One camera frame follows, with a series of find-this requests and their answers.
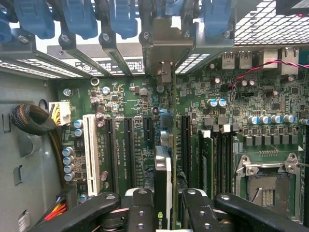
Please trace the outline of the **metal rear connector block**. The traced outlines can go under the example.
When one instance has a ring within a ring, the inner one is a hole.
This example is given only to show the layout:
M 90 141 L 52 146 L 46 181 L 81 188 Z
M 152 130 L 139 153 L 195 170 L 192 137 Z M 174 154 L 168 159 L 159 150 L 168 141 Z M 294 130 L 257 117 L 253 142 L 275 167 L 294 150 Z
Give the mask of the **metal rear connector block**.
M 299 49 L 295 47 L 285 47 L 282 49 L 281 60 L 285 63 L 297 64 L 299 60 Z M 282 75 L 297 75 L 298 69 L 296 66 L 282 64 L 281 74 Z
M 277 69 L 277 63 L 271 63 L 272 61 L 277 60 L 278 58 L 278 50 L 277 49 L 267 49 L 263 51 L 262 62 L 263 64 L 267 63 L 263 66 L 264 69 Z

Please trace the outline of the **green motherboard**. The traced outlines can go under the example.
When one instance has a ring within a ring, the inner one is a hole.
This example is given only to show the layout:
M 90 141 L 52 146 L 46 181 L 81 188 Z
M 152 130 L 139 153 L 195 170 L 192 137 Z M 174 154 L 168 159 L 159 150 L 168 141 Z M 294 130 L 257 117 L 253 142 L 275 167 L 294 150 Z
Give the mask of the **green motherboard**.
M 211 131 L 213 139 L 214 195 L 216 195 L 216 132 L 222 134 L 222 167 L 225 190 L 225 133 L 232 132 L 232 192 L 235 169 L 241 155 L 248 154 L 254 161 L 280 161 L 287 153 L 295 152 L 302 168 L 303 219 L 309 227 L 309 48 L 299 49 L 297 64 L 281 60 L 278 50 L 277 69 L 264 69 L 263 51 L 242 50 L 252 53 L 252 68 L 239 68 L 239 52 L 235 52 L 235 69 L 223 70 L 222 57 L 215 59 L 197 72 L 184 75 L 177 71 L 177 180 L 187 184 L 182 170 L 181 116 L 190 116 L 191 164 L 189 180 L 193 188 L 202 189 L 199 131 Z M 281 65 L 293 65 L 297 75 L 282 75 Z M 78 203 L 88 196 L 84 148 L 83 115 L 96 117 L 100 193 L 113 191 L 109 156 L 106 151 L 105 119 L 115 123 L 118 163 L 119 195 L 130 189 L 127 179 L 124 118 L 131 117 L 135 148 L 135 187 L 154 191 L 155 146 L 158 142 L 158 117 L 154 110 L 159 106 L 155 92 L 156 78 L 148 76 L 93 78 L 62 81 L 59 99 L 70 103 L 71 122 L 62 129 L 65 179 L 75 190 Z M 154 126 L 154 146 L 144 141 L 143 117 L 151 116 Z

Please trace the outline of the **metal socket locking lever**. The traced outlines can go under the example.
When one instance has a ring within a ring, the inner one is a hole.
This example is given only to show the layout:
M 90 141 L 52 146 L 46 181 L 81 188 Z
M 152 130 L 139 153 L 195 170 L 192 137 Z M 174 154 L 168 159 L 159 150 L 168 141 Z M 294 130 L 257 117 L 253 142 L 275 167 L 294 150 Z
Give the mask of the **metal socket locking lever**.
M 280 168 L 283 167 L 284 163 L 266 163 L 266 164 L 259 164 L 259 163 L 243 163 L 239 168 L 237 168 L 236 173 L 241 175 L 255 175 L 259 172 L 259 169 L 267 169 L 267 168 Z

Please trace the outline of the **white power connector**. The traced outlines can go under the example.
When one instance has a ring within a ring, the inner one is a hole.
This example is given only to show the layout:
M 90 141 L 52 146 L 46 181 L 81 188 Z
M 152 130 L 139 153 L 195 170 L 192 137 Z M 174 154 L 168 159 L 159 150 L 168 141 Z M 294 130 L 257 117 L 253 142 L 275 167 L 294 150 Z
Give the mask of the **white power connector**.
M 49 115 L 57 126 L 70 124 L 70 103 L 67 101 L 49 102 Z

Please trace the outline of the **short black expansion slot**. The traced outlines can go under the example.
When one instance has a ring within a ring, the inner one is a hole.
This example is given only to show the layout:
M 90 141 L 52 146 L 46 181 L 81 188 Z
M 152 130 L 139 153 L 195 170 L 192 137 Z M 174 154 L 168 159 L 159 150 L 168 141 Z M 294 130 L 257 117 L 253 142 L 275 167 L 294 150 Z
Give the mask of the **short black expansion slot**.
M 143 133 L 144 133 L 144 141 L 149 147 L 154 146 L 154 126 L 153 120 L 151 116 L 143 117 Z

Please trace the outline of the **metal USB port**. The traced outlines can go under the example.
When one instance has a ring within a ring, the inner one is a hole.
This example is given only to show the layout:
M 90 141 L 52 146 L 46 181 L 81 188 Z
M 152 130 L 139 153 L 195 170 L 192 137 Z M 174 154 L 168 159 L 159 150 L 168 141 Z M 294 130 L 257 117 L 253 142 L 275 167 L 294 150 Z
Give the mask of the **metal USB port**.
M 223 70 L 235 69 L 235 54 L 233 52 L 224 52 L 222 54 L 222 69 Z
M 240 69 L 252 68 L 252 53 L 250 51 L 239 52 L 239 68 Z

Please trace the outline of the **grey PC case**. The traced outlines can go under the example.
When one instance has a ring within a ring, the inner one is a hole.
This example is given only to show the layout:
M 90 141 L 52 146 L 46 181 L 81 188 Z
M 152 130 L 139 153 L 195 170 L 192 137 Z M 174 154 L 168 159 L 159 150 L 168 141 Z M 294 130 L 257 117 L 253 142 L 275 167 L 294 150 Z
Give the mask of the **grey PC case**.
M 192 45 L 176 65 L 190 75 L 224 52 L 309 48 L 309 0 L 232 0 L 231 39 L 208 40 L 202 0 L 184 0 L 178 15 L 165 15 L 166 0 L 135 0 L 138 33 L 122 39 L 111 28 L 109 0 L 91 0 L 98 36 L 84 40 L 69 31 L 61 0 L 46 0 L 55 36 L 40 39 L 22 28 L 14 0 L 0 0 L 10 12 L 12 40 L 0 43 L 0 232 L 29 232 L 75 208 L 78 203 L 64 172 L 62 129 L 49 115 L 60 102 L 62 81 L 138 77 L 147 68 L 155 18 L 167 18 Z M 168 231 L 184 229 L 173 206 Z M 124 232 L 125 212 L 108 215 L 92 232 Z

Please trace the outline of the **black RAM slot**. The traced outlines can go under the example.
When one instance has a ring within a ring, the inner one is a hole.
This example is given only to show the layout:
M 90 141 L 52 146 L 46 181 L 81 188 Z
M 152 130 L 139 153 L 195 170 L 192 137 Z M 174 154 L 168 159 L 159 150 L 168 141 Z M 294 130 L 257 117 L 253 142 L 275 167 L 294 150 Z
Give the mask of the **black RAM slot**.
M 221 193 L 224 188 L 223 175 L 224 169 L 222 167 L 223 155 L 222 155 L 222 134 L 220 130 L 216 132 L 216 194 Z
M 233 168 L 233 146 L 232 146 L 232 132 L 225 133 L 225 167 L 226 167 L 226 182 L 225 182 L 225 190 L 228 193 L 232 192 L 232 168 Z

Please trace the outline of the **green RAM stick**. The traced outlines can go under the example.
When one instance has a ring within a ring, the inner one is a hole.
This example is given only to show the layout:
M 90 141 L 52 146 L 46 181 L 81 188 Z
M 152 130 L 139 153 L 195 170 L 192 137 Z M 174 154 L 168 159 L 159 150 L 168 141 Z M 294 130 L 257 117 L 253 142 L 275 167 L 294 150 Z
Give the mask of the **green RAM stick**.
M 199 131 L 199 153 L 201 158 L 202 187 L 208 197 L 214 195 L 213 139 L 210 130 Z

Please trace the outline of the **metal CPU socket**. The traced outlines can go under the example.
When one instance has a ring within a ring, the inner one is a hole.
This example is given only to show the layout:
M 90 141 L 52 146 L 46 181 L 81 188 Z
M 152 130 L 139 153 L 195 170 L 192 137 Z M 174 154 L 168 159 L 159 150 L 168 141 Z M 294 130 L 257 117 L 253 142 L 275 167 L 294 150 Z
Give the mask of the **metal CPU socket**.
M 237 174 L 243 163 L 284 163 L 280 168 L 259 169 L 255 175 Z M 233 191 L 253 204 L 261 206 L 293 221 L 302 223 L 303 193 L 302 168 L 295 152 L 287 153 L 280 161 L 254 161 L 248 154 L 240 156 L 236 169 Z

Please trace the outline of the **white expansion slot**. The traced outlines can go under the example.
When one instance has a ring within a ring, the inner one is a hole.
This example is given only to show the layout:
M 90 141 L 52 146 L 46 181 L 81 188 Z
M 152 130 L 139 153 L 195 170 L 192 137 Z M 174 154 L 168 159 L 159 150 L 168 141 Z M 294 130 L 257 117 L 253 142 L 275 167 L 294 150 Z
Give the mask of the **white expansion slot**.
M 83 125 L 88 196 L 97 196 L 100 192 L 100 174 L 95 115 L 83 115 Z

